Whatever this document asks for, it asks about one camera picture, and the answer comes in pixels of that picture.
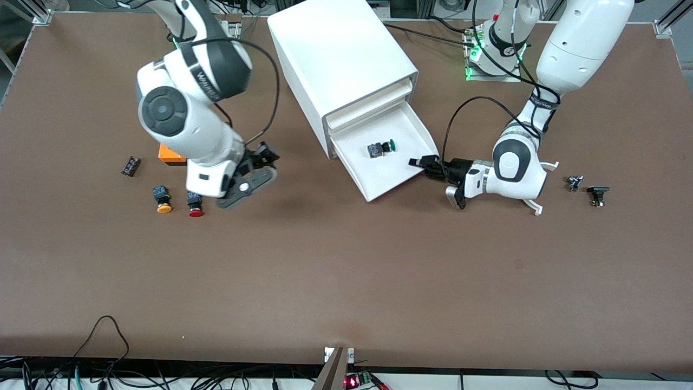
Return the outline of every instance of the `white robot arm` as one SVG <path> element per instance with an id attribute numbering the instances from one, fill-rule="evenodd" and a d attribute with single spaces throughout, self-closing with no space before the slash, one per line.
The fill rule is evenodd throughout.
<path id="1" fill-rule="evenodd" d="M 499 65 L 508 65 L 505 69 L 513 69 L 517 63 L 514 47 L 509 43 L 514 12 L 514 2 L 509 6 L 511 1 L 505 0 L 495 23 L 489 21 L 490 26 L 487 26 L 489 22 L 483 25 L 484 34 L 496 36 L 484 40 L 486 52 L 495 57 Z M 536 23 L 535 16 L 538 18 L 536 0 L 520 0 L 519 4 L 514 26 L 516 48 L 524 44 Z M 538 84 L 551 89 L 557 96 L 535 88 L 518 115 L 518 121 L 511 121 L 495 143 L 492 161 L 453 159 L 442 162 L 431 158 L 436 156 L 425 156 L 410 164 L 423 167 L 431 178 L 454 184 L 448 187 L 446 194 L 458 208 L 464 208 L 465 198 L 489 193 L 523 200 L 539 215 L 541 207 L 533 200 L 543 190 L 547 176 L 545 168 L 553 170 L 557 164 L 542 163 L 537 151 L 547 123 L 559 107 L 559 96 L 585 85 L 599 69 L 621 35 L 633 4 L 633 0 L 568 0 L 536 70 Z M 492 74 L 502 72 L 483 59 L 479 66 Z"/>
<path id="2" fill-rule="evenodd" d="M 225 39 L 203 0 L 175 0 L 175 5 L 195 39 L 137 72 L 139 119 L 155 140 L 188 159 L 187 190 L 231 207 L 274 180 L 279 156 L 264 143 L 249 151 L 209 107 L 246 90 L 252 64 L 243 46 Z M 175 25 L 170 10 L 159 9 L 165 10 L 164 21 Z"/>

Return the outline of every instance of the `yellow button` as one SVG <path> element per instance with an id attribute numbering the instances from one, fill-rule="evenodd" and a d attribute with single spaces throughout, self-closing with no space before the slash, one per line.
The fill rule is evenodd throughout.
<path id="1" fill-rule="evenodd" d="M 167 212 L 170 212 L 171 210 L 172 210 L 172 207 L 167 205 L 167 204 L 163 204 L 163 205 L 160 205 L 159 207 L 157 207 L 157 212 L 159 214 L 165 214 Z"/>

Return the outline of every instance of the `brown table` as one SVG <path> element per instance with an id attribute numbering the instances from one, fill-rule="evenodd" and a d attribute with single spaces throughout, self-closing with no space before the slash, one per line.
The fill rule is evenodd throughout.
<path id="1" fill-rule="evenodd" d="M 530 69 L 550 30 L 536 27 Z M 458 46 L 393 35 L 421 72 L 412 105 L 439 144 L 468 97 L 526 102 L 527 85 L 465 82 Z M 282 155 L 277 181 L 192 219 L 185 168 L 157 160 L 137 119 L 135 72 L 171 50 L 165 36 L 156 15 L 59 14 L 35 29 L 0 112 L 1 354 L 71 355 L 112 314 L 132 357 L 318 363 L 340 344 L 376 366 L 693 373 L 693 104 L 651 26 L 628 26 L 564 99 L 541 150 L 561 162 L 541 217 L 499 196 L 456 212 L 423 176 L 366 203 L 283 84 L 265 137 Z M 264 21 L 247 37 L 274 50 Z M 245 137 L 274 93 L 251 55 L 248 92 L 223 102 Z M 473 103 L 448 156 L 489 158 L 507 120 Z M 143 163 L 127 178 L 131 155 Z M 606 207 L 565 190 L 576 173 L 611 186 Z M 174 212 L 156 213 L 157 185 Z M 104 325 L 84 352 L 122 346 Z"/>

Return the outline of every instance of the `orange box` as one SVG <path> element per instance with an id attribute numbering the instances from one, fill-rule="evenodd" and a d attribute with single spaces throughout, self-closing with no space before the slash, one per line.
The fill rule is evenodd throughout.
<path id="1" fill-rule="evenodd" d="M 164 144 L 159 144 L 159 160 L 168 165 L 185 165 L 187 159 L 165 147 Z"/>

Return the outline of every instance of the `white box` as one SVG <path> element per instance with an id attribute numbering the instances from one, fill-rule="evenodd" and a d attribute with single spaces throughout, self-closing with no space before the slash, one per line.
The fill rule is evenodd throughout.
<path id="1" fill-rule="evenodd" d="M 409 103 L 419 72 L 365 0 L 306 0 L 267 19 L 284 76 L 330 159 L 339 157 L 367 201 L 438 154 Z M 396 150 L 370 158 L 367 147 Z"/>

